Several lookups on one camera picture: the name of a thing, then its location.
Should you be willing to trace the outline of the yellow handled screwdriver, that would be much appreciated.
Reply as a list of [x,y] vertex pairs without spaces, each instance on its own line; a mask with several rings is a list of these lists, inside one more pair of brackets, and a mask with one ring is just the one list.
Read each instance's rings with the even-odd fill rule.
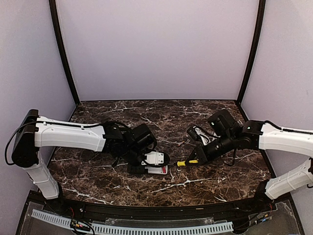
[[181,167],[181,166],[189,166],[189,165],[198,165],[199,162],[198,160],[188,160],[188,161],[178,161],[176,162],[176,166]]

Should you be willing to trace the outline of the white remote control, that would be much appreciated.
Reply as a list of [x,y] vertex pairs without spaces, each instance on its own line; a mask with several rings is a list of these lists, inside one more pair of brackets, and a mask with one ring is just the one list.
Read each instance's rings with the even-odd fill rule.
[[162,167],[146,166],[145,169],[148,170],[148,174],[166,175],[168,173],[168,166],[167,166],[167,173],[166,174],[164,174],[162,172]]

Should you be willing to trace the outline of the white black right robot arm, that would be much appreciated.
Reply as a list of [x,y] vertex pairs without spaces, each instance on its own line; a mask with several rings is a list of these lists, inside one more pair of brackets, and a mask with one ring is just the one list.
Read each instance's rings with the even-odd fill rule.
[[226,109],[213,114],[208,122],[214,130],[213,140],[207,140],[209,133],[196,127],[187,130],[195,141],[201,141],[184,165],[204,165],[230,152],[242,149],[280,150],[308,156],[308,159],[295,169],[261,182],[250,200],[250,209],[261,212],[269,200],[308,186],[313,182],[313,133],[307,130],[287,129],[266,121],[249,120],[241,126]]

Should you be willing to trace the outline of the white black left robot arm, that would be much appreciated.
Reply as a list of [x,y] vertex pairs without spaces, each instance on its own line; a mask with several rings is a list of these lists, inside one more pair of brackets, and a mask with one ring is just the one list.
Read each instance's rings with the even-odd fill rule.
[[162,155],[155,151],[156,138],[147,125],[135,128],[118,121],[81,124],[49,119],[32,109],[13,133],[12,165],[23,168],[40,189],[50,206],[58,213],[66,213],[69,203],[60,196],[61,189],[42,160],[41,147],[81,148],[111,154],[131,166],[142,164],[160,166]]

